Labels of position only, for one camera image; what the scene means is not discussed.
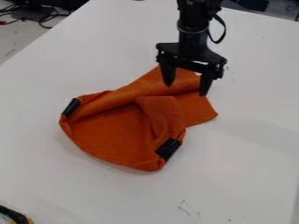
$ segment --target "orange towel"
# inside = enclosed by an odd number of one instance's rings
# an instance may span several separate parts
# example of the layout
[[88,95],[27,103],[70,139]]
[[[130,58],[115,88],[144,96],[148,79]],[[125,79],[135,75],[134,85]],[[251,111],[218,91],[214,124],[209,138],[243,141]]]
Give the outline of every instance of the orange towel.
[[183,69],[166,87],[156,67],[115,91],[73,99],[59,124],[96,158],[157,171],[183,142],[186,127],[217,116],[209,101],[198,96],[198,87],[199,77]]

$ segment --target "cable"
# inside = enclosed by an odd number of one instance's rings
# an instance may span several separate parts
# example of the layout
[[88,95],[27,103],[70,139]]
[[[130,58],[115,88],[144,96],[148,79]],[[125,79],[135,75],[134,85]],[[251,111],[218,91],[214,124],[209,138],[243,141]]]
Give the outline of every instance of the cable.
[[43,23],[48,22],[56,17],[68,17],[69,15],[71,15],[71,10],[68,11],[68,14],[59,14],[59,12],[56,10],[55,7],[52,7],[54,9],[55,14],[52,15],[47,15],[45,17],[42,17],[38,23],[41,27],[45,28],[45,29],[52,29],[52,26],[46,26]]
[[[12,12],[4,13],[4,14],[1,14],[0,17],[6,16],[6,15],[11,15],[11,14],[12,14]],[[10,22],[0,21],[0,25],[11,25],[11,24],[16,23],[18,20],[21,20],[21,19],[24,21],[24,18],[17,18],[15,20],[10,21]]]
[[2,8],[0,10],[0,13],[15,11],[18,7],[19,7],[19,5],[15,4],[15,3],[11,4],[11,5],[9,5],[9,6],[5,7],[5,8]]
[[[0,13],[3,13],[3,14],[0,14],[0,17],[13,14],[13,11],[16,11],[19,7],[20,7],[20,5],[14,3],[9,6],[6,6],[5,8],[0,9]],[[72,13],[71,10],[68,10],[68,14],[60,14],[55,7],[52,7],[52,8],[53,8],[54,14],[46,15],[46,16],[42,17],[39,21],[37,21],[38,24],[45,29],[52,29],[52,27],[44,25],[43,23],[48,22],[56,17],[68,17]],[[18,20],[25,21],[26,18],[21,17],[21,18],[12,20],[10,22],[0,21],[0,25],[10,25],[10,24],[16,23]]]

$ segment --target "mark on table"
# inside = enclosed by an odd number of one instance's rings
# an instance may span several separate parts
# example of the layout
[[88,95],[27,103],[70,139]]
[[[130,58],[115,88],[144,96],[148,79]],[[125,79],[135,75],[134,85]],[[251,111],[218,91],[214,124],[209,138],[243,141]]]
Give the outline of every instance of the mark on table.
[[187,214],[188,216],[190,216],[190,213],[188,213],[188,211],[187,211],[186,209],[184,209],[183,207],[178,206],[177,208],[178,208],[178,210],[180,210],[180,211],[182,211],[183,213],[185,213],[185,214]]
[[200,221],[200,212],[196,212],[196,214],[197,214],[198,220]]
[[10,57],[16,50],[17,50],[16,48],[10,49],[4,56],[5,57]]
[[191,223],[201,223],[200,211],[196,212],[196,210],[192,209],[187,201],[183,200],[181,203],[179,203],[177,209],[186,214],[186,217],[188,217]]

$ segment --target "table surface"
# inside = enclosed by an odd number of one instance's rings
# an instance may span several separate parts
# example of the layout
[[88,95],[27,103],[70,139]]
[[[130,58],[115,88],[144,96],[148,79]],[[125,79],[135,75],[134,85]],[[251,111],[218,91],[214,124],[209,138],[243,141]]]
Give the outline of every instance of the table surface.
[[[219,117],[159,172],[88,156],[61,131],[75,96],[116,89],[177,40],[173,0],[92,0],[0,67],[0,202],[37,224],[290,223],[299,183],[299,26],[223,10]],[[219,35],[220,26],[212,24]]]

